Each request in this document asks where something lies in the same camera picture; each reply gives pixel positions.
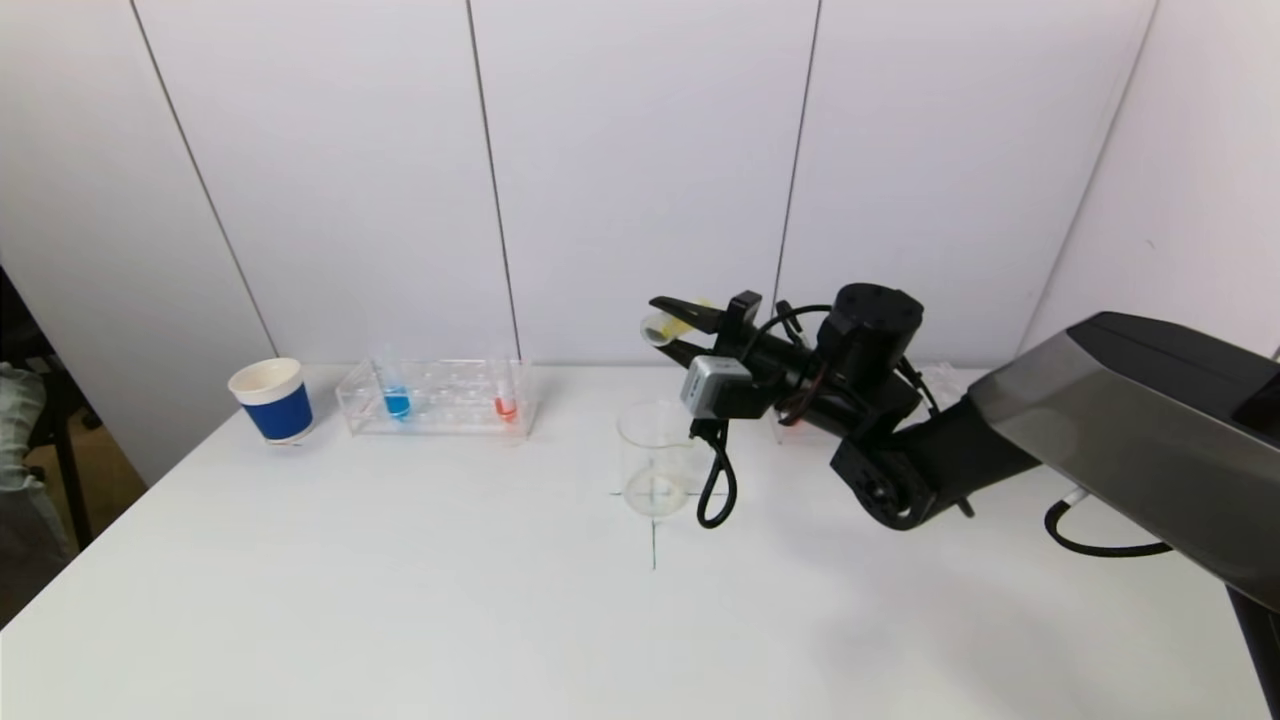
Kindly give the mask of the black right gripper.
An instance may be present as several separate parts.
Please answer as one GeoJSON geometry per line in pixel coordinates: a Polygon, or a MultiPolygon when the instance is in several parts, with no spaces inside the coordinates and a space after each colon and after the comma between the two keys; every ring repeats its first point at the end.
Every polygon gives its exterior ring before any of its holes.
{"type": "MultiPolygon", "coordinates": [[[[718,334],[710,361],[710,386],[736,388],[754,384],[765,388],[806,388],[819,377],[820,364],[805,341],[796,313],[783,320],[756,320],[763,297],[744,291],[723,311],[704,302],[658,296],[649,305],[658,313],[654,329],[660,334],[718,334]]],[[[678,366],[689,368],[710,350],[685,340],[655,347],[678,366]]]]}

